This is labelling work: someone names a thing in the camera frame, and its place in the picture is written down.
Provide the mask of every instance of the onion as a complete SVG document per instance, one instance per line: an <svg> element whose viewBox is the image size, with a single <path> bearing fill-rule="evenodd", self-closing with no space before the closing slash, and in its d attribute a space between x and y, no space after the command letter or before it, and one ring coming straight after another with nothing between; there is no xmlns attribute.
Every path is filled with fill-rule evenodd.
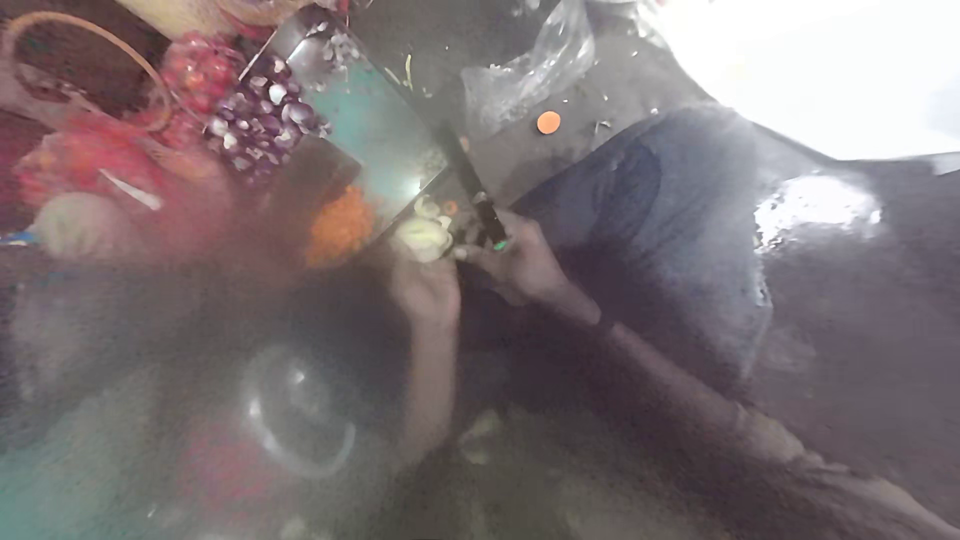
<svg viewBox="0 0 960 540"><path fill-rule="evenodd" d="M410 248L419 262L442 257L444 251L453 244L453 236L441 224L422 217L411 217L400 223L394 239Z"/></svg>

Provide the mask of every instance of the blue jeans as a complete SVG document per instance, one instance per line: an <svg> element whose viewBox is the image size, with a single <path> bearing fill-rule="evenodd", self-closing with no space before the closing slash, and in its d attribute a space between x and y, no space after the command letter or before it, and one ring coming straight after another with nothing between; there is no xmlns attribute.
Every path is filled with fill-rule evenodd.
<svg viewBox="0 0 960 540"><path fill-rule="evenodd" d="M750 373L772 314L754 253L755 136L718 106L672 111L514 206L602 309L725 393Z"/></svg>

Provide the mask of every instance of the plastic bag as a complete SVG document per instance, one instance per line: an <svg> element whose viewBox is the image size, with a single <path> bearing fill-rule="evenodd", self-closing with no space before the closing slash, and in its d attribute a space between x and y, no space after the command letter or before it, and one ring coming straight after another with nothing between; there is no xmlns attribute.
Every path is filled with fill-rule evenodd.
<svg viewBox="0 0 960 540"><path fill-rule="evenodd" d="M482 139L572 85L593 66L596 45L583 0L561 0L540 28L534 48L504 66L468 67L467 129Z"/></svg>
<svg viewBox="0 0 960 540"><path fill-rule="evenodd" d="M667 49L666 40L664 40L660 29L660 7L667 3L666 0L590 0L594 4L607 4L612 10L615 10L619 16L630 19L636 25L636 34L657 45L661 49Z"/></svg>

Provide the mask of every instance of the finger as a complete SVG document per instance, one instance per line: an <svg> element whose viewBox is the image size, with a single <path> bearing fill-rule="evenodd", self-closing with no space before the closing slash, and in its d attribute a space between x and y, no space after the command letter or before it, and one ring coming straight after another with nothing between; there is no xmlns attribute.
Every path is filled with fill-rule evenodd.
<svg viewBox="0 0 960 540"><path fill-rule="evenodd" d="M497 253L471 245L462 245L453 248L454 258L479 266L481 270L486 271L488 274L493 274L496 271L497 255Z"/></svg>
<svg viewBox="0 0 960 540"><path fill-rule="evenodd" d="M497 208L496 217L500 219L500 223L503 224L503 228L507 231L507 234L514 234L516 231L523 227L529 220L521 215L515 214L507 209Z"/></svg>

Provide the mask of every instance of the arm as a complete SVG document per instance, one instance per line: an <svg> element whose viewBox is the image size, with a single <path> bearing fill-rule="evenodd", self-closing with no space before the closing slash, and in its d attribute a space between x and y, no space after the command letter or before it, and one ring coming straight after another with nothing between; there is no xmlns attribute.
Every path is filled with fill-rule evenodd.
<svg viewBox="0 0 960 540"><path fill-rule="evenodd" d="M398 438L400 466L413 465L446 440L453 414L460 285L452 260L395 261L391 294L410 322L410 368Z"/></svg>
<svg viewBox="0 0 960 540"><path fill-rule="evenodd" d="M568 323L593 331L601 319L600 307L567 278L540 226L506 211L498 213L511 236L506 250L497 253L460 246L454 256L477 264ZM742 407L689 375L622 324L614 324L597 339L610 353L608 357L632 375L627 380L642 384L642 391L631 388L629 395L649 402L644 404L655 406L684 431L729 438Z"/></svg>
<svg viewBox="0 0 960 540"><path fill-rule="evenodd" d="M403 465L420 461L443 444L450 429L456 381L457 332L412 328L410 375L399 451Z"/></svg>

